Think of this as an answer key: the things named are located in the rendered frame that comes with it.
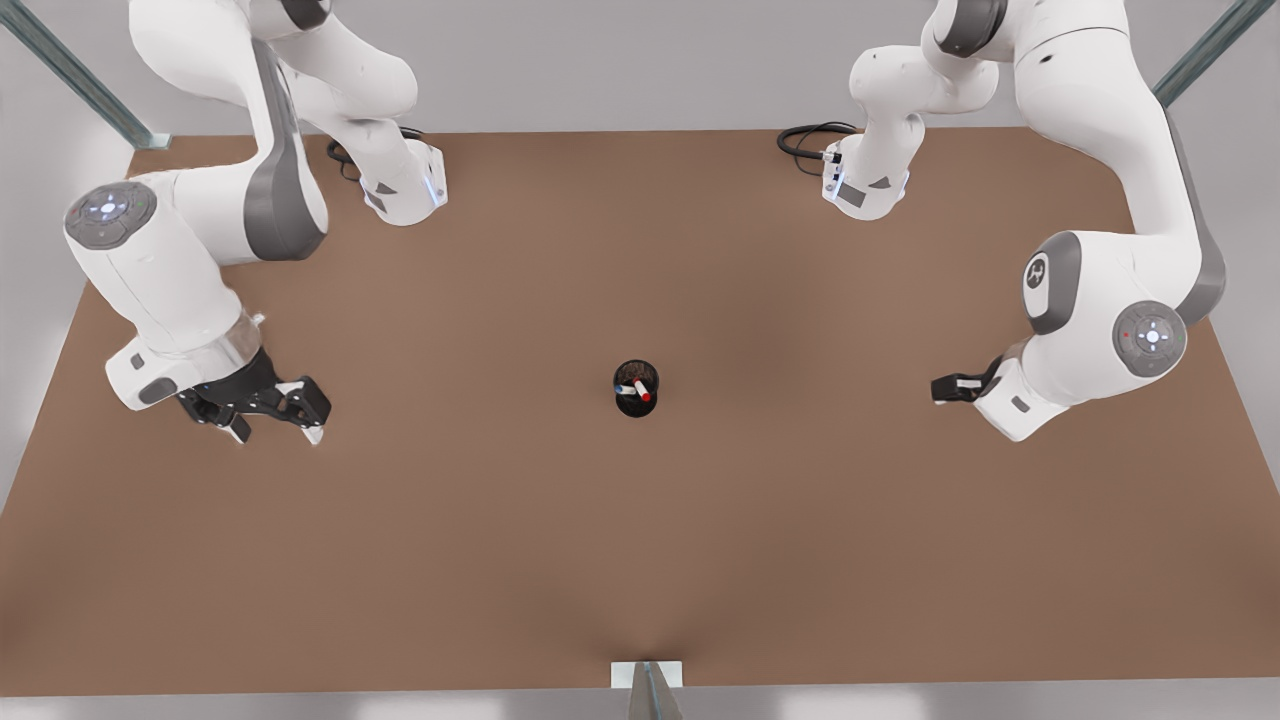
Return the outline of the black mesh pen holder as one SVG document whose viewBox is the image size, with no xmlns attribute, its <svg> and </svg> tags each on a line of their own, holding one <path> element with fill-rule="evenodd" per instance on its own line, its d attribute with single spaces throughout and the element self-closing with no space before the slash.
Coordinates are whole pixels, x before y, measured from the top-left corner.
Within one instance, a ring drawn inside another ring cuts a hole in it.
<svg viewBox="0 0 1280 720">
<path fill-rule="evenodd" d="M 612 383 L 613 386 L 627 384 L 635 378 L 643 378 L 652 392 L 652 401 L 645 404 L 637 396 L 618 396 L 617 393 L 614 393 L 614 401 L 623 415 L 643 418 L 657 407 L 660 379 L 657 369 L 650 363 L 635 359 L 621 364 L 614 370 Z"/>
</svg>

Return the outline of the silver frame post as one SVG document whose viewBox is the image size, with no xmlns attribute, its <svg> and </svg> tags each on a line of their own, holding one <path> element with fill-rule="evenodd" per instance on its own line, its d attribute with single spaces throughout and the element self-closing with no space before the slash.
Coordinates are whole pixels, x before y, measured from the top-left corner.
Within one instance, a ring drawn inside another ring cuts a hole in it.
<svg viewBox="0 0 1280 720">
<path fill-rule="evenodd" d="M 611 688 L 627 689 L 627 720 L 684 720 L 673 688 L 684 687 L 681 661 L 611 664 Z"/>
<path fill-rule="evenodd" d="M 1152 88 L 1169 109 L 1216 63 L 1277 0 L 1233 0 L 1233 4 L 1174 63 Z"/>
<path fill-rule="evenodd" d="M 170 135 L 152 132 L 20 0 L 0 0 L 0 26 L 9 29 L 133 149 L 163 150 L 170 146 Z"/>
</svg>

